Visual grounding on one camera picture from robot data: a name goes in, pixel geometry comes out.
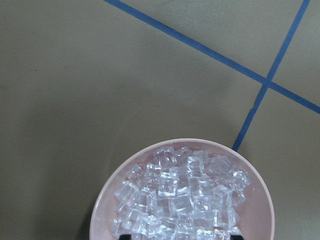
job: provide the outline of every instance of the pink bowl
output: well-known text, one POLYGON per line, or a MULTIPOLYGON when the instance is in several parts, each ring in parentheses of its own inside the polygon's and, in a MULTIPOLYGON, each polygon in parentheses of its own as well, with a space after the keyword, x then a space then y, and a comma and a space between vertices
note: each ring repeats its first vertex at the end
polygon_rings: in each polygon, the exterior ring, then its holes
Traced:
POLYGON ((90 240, 115 240, 111 236, 118 204, 114 192, 126 178, 125 172, 136 163, 150 162, 154 151, 162 146, 172 146, 175 149, 186 146, 192 150, 207 150, 209 153, 226 155, 235 165, 245 170, 252 183, 245 190, 246 202, 236 209, 241 217, 238 226, 245 240, 274 239, 274 207, 267 186, 257 170, 245 158, 226 146, 202 139, 181 138, 146 147, 118 167, 103 186, 94 205, 90 223, 90 240))

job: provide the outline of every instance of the black object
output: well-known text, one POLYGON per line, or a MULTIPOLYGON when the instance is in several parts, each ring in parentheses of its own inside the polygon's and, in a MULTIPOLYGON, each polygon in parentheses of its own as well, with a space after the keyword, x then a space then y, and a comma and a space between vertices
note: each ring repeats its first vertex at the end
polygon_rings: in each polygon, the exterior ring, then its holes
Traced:
POLYGON ((131 235, 130 234, 120 235, 119 240, 131 240, 131 235))
POLYGON ((230 240, 245 240, 243 236, 240 235, 231 235, 230 240))

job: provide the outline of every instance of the round container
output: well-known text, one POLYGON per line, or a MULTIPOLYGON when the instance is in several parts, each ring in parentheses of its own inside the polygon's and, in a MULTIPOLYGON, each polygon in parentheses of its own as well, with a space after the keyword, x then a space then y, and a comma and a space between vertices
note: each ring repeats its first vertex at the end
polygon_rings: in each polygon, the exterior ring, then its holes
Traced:
POLYGON ((114 192, 126 179, 125 172, 136 163, 146 164, 153 159, 155 150, 163 146, 188 147, 192 150, 207 150, 209 153, 222 154, 247 173, 251 185, 244 191, 246 202, 236 208, 241 220, 238 226, 245 240, 273 240, 275 233, 275 213, 267 186, 257 170, 241 155, 221 144, 193 138, 163 141, 139 151, 126 160, 111 175, 103 186, 93 209, 90 223, 90 240, 115 240, 111 236, 113 221, 116 217, 118 201, 114 192))

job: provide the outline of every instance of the blue line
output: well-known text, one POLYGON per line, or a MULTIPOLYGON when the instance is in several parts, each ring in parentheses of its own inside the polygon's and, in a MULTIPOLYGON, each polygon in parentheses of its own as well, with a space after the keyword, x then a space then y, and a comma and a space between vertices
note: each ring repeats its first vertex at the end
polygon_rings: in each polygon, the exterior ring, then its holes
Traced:
POLYGON ((254 119, 256 112, 257 112, 262 100, 264 99, 264 96, 266 95, 266 92, 267 92, 269 86, 271 85, 271 82, 272 82, 272 80, 273 80, 273 78, 279 68, 279 65, 284 58, 284 55, 285 55, 285 53, 291 43, 291 40, 294 37, 295 32, 296 32, 305 12, 307 10, 309 2, 310 2, 310 0, 304 0, 302 2, 301 7, 300 7, 299 11, 297 12, 297 14, 293 20, 293 23, 292 23, 284 41, 283 41, 283 44, 282 44, 278 54, 276 55, 276 58, 270 68, 270 71, 266 77, 266 81, 262 85, 262 87, 260 88, 260 91, 255 99, 253 108, 249 111, 249 113, 248 113, 248 115, 242 125, 242 128, 234 141, 234 144, 232 147, 232 149, 234 151, 238 151, 242 141, 244 140, 245 135, 250 127, 250 124, 251 124, 252 120, 254 119))
POLYGON ((115 6, 116 8, 140 19, 141 21, 145 22, 146 24, 149 24, 150 26, 164 32, 165 34, 170 35, 171 37, 189 45, 190 47, 204 53, 205 55, 219 61, 220 63, 223 63, 230 68, 246 75, 247 77, 256 80, 257 82, 264 84, 266 81, 266 78, 259 75, 258 73, 246 68, 245 66, 231 60, 230 58, 227 58, 226 56, 223 56, 222 54, 208 48, 207 46, 199 43, 198 41, 193 40, 192 38, 174 30, 173 28, 159 22, 158 20, 153 19, 152 17, 138 11, 137 9, 119 1, 119 0, 104 0, 107 3, 115 6))
POLYGON ((298 104, 301 104, 302 106, 305 106, 306 108, 320 114, 320 106, 315 105, 314 103, 304 99, 303 97, 293 93, 292 91, 289 91, 288 89, 284 88, 283 86, 280 86, 274 82, 271 82, 269 86, 272 90, 275 90, 276 92, 286 96, 287 98, 297 102, 298 104))

